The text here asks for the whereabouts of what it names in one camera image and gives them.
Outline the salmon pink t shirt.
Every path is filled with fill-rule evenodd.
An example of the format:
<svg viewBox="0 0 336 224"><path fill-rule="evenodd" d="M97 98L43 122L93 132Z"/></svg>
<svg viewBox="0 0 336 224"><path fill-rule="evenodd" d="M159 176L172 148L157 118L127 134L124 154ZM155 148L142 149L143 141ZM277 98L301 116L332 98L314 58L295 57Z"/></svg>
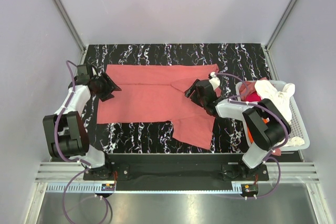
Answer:
<svg viewBox="0 0 336 224"><path fill-rule="evenodd" d="M170 121L174 139L209 150L215 119L184 92L195 80L207 80L218 71L218 65L108 65L106 74L121 91L99 102L97 123Z"/></svg>

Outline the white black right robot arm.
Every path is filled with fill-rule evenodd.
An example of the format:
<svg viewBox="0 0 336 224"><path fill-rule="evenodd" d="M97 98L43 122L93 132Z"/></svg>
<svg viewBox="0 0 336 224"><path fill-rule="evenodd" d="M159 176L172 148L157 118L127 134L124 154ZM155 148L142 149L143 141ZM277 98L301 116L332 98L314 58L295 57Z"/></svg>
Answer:
<svg viewBox="0 0 336 224"><path fill-rule="evenodd" d="M230 98L217 96L215 89L220 85L219 75L212 72L207 80L195 80L184 95L211 116L232 118L247 125L254 141L241 161L232 168L226 168L224 173L231 179L241 177L250 180L271 152L286 144L291 127L270 99L250 103L238 101L238 95Z"/></svg>

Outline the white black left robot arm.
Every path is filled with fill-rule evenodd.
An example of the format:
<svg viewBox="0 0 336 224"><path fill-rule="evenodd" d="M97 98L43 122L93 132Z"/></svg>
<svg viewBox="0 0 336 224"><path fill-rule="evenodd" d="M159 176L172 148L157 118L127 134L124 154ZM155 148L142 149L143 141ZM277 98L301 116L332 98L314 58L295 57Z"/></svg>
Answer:
<svg viewBox="0 0 336 224"><path fill-rule="evenodd" d="M112 161L90 144L81 115L92 95L106 102L121 88L94 65L83 64L76 68L76 76L70 72L71 82L63 104L54 114L43 118L49 155L65 162L80 163L89 174L107 180L113 175Z"/></svg>

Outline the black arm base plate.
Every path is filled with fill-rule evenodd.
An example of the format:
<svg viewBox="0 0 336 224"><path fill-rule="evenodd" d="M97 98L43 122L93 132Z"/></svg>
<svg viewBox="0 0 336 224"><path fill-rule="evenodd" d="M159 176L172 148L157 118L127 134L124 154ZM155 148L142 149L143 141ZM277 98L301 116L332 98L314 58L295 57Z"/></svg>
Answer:
<svg viewBox="0 0 336 224"><path fill-rule="evenodd" d="M249 170L241 154L110 154L101 174L86 172L84 180L116 180L117 192L232 190L233 182L267 182L266 165Z"/></svg>

